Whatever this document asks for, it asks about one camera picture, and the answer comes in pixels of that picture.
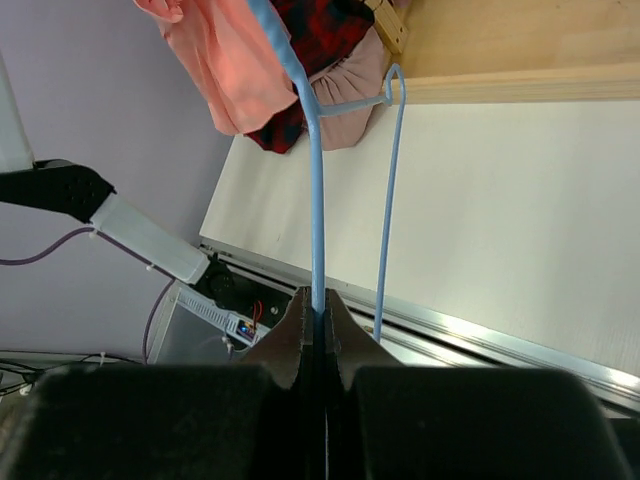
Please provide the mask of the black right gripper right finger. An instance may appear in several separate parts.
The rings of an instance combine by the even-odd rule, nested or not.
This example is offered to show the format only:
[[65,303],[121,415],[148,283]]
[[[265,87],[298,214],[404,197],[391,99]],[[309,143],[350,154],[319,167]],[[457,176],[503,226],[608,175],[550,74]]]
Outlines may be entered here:
[[349,390],[363,367],[401,367],[353,318],[335,289],[326,290],[325,351],[331,372],[343,390]]

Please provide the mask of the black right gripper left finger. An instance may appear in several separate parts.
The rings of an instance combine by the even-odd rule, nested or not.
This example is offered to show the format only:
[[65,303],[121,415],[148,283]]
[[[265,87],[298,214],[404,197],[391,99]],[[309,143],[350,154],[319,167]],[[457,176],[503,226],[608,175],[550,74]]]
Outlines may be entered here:
[[280,388],[291,388],[298,376],[308,318],[308,288],[300,287],[278,324],[239,361],[267,370]]

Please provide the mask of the blue hanger with pink skirt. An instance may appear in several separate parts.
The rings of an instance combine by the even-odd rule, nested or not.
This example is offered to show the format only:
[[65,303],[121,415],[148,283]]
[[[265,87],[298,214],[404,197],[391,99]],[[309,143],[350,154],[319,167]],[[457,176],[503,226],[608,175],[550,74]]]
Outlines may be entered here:
[[398,103],[396,125],[390,157],[390,169],[386,191],[384,221],[381,236],[376,303],[373,322],[373,339],[381,340],[386,272],[391,235],[393,200],[396,172],[399,159],[404,110],[407,103],[407,88],[404,72],[399,64],[389,67],[384,79],[384,93],[363,100],[324,106],[317,100],[303,65],[287,39],[276,13],[268,1],[250,1],[248,6],[266,34],[278,60],[290,80],[297,88],[303,113],[306,117],[310,138],[311,174],[311,307],[315,330],[326,326],[326,275],[325,275],[325,212],[324,212],[324,163],[321,146],[320,119],[351,113],[378,104],[387,106]]

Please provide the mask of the dusty pink ruffled garment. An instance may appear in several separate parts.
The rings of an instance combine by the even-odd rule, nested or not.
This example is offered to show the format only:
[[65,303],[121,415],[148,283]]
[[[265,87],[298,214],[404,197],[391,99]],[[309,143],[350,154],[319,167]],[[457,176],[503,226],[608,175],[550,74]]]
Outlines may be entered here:
[[[321,105],[334,105],[377,96],[383,85],[385,47],[371,27],[349,55],[314,74],[310,84]],[[321,117],[324,151],[350,148],[365,133],[372,107],[337,116]]]

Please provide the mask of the salmon pink skirt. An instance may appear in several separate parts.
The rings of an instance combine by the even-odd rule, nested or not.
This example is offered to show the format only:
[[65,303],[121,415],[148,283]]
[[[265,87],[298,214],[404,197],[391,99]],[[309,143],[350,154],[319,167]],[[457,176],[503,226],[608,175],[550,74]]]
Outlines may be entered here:
[[245,1],[138,1],[225,135],[261,129],[298,96]]

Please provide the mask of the red black plaid skirt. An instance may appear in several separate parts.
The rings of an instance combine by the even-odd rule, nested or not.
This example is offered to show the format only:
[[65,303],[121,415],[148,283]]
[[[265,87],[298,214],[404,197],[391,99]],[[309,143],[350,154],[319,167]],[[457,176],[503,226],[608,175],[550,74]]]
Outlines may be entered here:
[[[291,46],[311,77],[345,59],[368,32],[374,13],[361,1],[274,1]],[[266,125],[247,135],[262,149],[285,154],[302,135],[305,116],[299,101],[276,113]]]

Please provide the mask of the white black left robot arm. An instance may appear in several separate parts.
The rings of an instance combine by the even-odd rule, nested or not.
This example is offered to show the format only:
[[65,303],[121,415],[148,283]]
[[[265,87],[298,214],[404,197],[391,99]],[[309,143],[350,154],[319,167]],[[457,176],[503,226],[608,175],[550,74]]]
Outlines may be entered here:
[[242,295],[229,268],[173,235],[120,196],[93,169],[68,160],[37,161],[1,67],[1,201],[68,215],[221,308]]

